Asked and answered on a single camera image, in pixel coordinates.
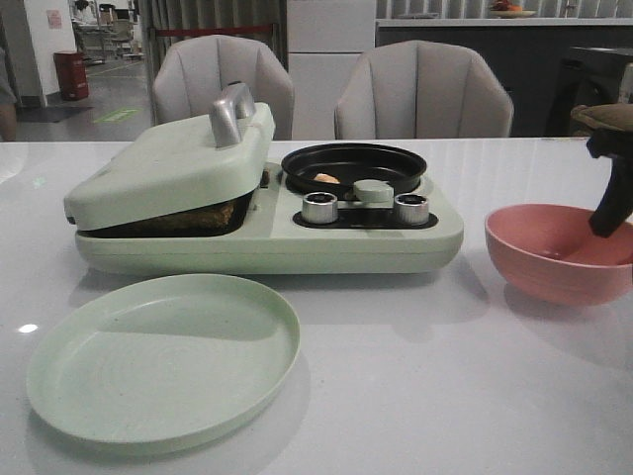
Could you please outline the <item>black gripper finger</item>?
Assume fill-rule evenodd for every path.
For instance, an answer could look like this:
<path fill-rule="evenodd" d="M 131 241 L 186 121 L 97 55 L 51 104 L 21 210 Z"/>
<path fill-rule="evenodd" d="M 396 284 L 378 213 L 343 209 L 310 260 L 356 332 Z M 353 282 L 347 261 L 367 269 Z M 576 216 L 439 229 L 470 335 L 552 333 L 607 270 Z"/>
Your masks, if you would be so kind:
<path fill-rule="evenodd" d="M 601 201 L 589 218 L 592 233 L 610 237 L 632 215 L 632 159 L 610 154 L 611 172 Z"/>

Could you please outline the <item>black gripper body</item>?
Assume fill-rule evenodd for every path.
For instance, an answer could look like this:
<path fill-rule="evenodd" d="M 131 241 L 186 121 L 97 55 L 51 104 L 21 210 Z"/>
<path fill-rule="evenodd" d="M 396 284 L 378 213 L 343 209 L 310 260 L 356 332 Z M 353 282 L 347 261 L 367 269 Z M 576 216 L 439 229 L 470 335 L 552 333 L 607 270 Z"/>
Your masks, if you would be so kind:
<path fill-rule="evenodd" d="M 587 149 L 592 158 L 602 156 L 632 160 L 632 133 L 597 129 L 588 139 Z"/>

